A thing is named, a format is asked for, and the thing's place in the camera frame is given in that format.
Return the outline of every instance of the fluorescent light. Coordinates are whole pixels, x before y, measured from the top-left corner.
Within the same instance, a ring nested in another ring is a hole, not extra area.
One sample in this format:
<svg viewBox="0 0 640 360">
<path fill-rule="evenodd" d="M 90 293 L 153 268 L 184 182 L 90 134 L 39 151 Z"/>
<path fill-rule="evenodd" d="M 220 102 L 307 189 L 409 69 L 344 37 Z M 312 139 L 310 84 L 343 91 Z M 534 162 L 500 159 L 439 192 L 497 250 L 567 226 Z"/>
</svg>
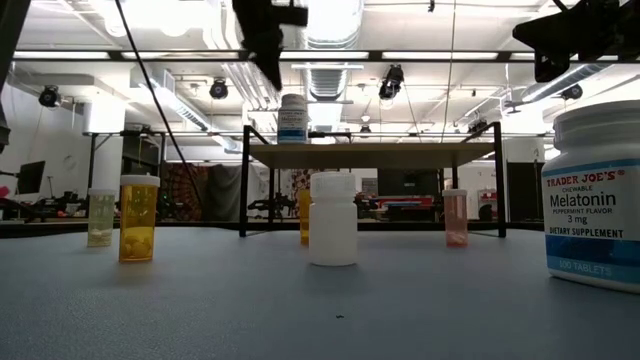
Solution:
<svg viewBox="0 0 640 360">
<path fill-rule="evenodd" d="M 138 54 L 140 55 L 141 59 L 155 59 L 155 58 L 163 57 L 163 56 L 167 55 L 168 53 L 166 53 L 166 52 L 139 51 Z M 122 53 L 122 57 L 125 58 L 125 59 L 135 59 L 136 58 L 136 54 L 134 52 L 123 52 Z"/>
<path fill-rule="evenodd" d="M 498 56 L 496 52 L 454 52 L 454 60 L 493 60 Z M 391 51 L 383 52 L 383 59 L 405 59 L 405 60 L 449 60 L 452 58 L 451 52 L 431 52 L 431 51 Z"/>
<path fill-rule="evenodd" d="M 293 70 L 364 70 L 364 65 L 354 64 L 292 64 Z"/>
<path fill-rule="evenodd" d="M 14 59 L 109 59 L 104 51 L 16 51 Z"/>
<path fill-rule="evenodd" d="M 176 60 L 201 60 L 201 59 L 229 59 L 237 60 L 236 51 L 214 51 L 214 52 L 163 52 L 163 51 L 140 51 L 141 59 L 176 59 Z M 135 59 L 136 54 L 131 51 L 122 53 L 125 59 Z"/>
<path fill-rule="evenodd" d="M 208 136 L 208 134 L 205 132 L 190 132 L 190 131 L 175 132 L 174 131 L 173 136 L 174 137 L 205 137 L 205 136 Z"/>
<path fill-rule="evenodd" d="M 511 60 L 535 60 L 535 53 L 513 53 L 511 54 Z"/>
<path fill-rule="evenodd" d="M 340 59 L 340 60 L 361 60 L 367 59 L 369 53 L 366 51 L 283 51 L 280 54 L 281 60 L 289 59 Z"/>
<path fill-rule="evenodd" d="M 598 58 L 598 61 L 618 61 L 617 55 L 603 55 Z"/>
<path fill-rule="evenodd" d="M 384 132 L 379 132 L 379 133 L 377 133 L 377 132 L 370 132 L 370 133 L 352 132 L 351 136 L 353 136 L 353 137 L 408 137 L 408 136 L 411 136 L 411 134 L 410 133 L 384 133 Z"/>
<path fill-rule="evenodd" d="M 167 160 L 167 163 L 174 163 L 174 164 L 180 164 L 182 163 L 182 160 Z M 185 161 L 187 164 L 199 164 L 199 163 L 212 163 L 212 164 L 240 164 L 242 163 L 241 159 L 238 160 L 234 160 L 234 159 L 220 159 L 220 160 L 186 160 Z"/>
</svg>

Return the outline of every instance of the gray table surface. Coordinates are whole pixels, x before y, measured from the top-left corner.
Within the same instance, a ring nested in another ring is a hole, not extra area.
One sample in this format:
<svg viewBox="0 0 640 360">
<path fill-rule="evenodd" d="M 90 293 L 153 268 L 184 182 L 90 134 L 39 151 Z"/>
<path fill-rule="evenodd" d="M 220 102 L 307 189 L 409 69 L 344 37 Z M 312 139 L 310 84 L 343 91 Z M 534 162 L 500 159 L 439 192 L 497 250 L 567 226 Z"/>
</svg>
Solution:
<svg viewBox="0 0 640 360">
<path fill-rule="evenodd" d="M 0 359 L 640 358 L 640 296 L 550 278 L 538 232 L 360 233 L 345 268 L 296 232 L 161 228 L 125 265 L 117 243 L 0 240 Z"/>
</svg>

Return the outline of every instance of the camera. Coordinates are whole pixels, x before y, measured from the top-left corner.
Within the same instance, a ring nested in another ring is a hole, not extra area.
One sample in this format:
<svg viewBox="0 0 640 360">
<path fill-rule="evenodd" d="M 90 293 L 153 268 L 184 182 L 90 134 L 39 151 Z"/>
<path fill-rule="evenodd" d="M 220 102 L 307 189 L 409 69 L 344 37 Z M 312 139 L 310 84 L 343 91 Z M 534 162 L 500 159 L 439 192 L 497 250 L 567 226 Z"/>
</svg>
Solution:
<svg viewBox="0 0 640 360">
<path fill-rule="evenodd" d="M 38 102 L 40 105 L 50 109 L 59 107 L 62 103 L 62 96 L 60 96 L 58 92 L 58 87 L 55 85 L 45 86 L 44 90 L 40 93 Z"/>
</svg>

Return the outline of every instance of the ceiling light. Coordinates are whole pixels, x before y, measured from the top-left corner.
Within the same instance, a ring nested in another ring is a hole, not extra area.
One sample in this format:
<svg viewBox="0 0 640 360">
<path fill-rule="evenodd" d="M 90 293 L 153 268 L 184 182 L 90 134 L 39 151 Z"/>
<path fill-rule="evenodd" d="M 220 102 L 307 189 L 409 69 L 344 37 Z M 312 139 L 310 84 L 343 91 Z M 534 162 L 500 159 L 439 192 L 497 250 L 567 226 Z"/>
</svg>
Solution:
<svg viewBox="0 0 640 360">
<path fill-rule="evenodd" d="M 366 51 L 283 51 L 280 60 L 290 59 L 340 59 L 362 60 L 369 58 Z"/>
<path fill-rule="evenodd" d="M 122 52 L 125 59 L 135 59 L 134 52 Z M 207 51 L 207 52 L 166 52 L 166 51 L 139 51 L 138 54 L 143 60 L 153 59 L 176 59 L 176 60 L 203 60 L 203 59 L 224 59 L 237 60 L 238 53 L 236 51 Z"/>
<path fill-rule="evenodd" d="M 618 61 L 618 55 L 603 55 L 598 58 L 598 61 Z"/>
<path fill-rule="evenodd" d="M 431 51 L 397 51 L 383 52 L 383 59 L 399 60 L 494 60 L 498 56 L 496 52 L 431 52 Z"/>
<path fill-rule="evenodd" d="M 109 59 L 105 51 L 16 51 L 14 59 Z"/>
<path fill-rule="evenodd" d="M 513 53 L 511 54 L 511 60 L 535 60 L 535 53 Z"/>
<path fill-rule="evenodd" d="M 292 64 L 293 70 L 364 70 L 364 65 L 355 64 Z"/>
</svg>

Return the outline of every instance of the clear pill bottle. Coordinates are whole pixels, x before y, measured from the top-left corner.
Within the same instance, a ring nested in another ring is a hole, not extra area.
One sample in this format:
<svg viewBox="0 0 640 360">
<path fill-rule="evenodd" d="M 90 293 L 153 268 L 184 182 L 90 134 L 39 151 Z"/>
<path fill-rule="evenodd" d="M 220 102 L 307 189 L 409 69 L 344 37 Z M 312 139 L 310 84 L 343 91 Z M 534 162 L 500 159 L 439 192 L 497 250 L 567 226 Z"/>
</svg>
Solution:
<svg viewBox="0 0 640 360">
<path fill-rule="evenodd" d="M 542 168 L 549 272 L 640 293 L 640 101 L 556 118 L 560 155 Z"/>
</svg>

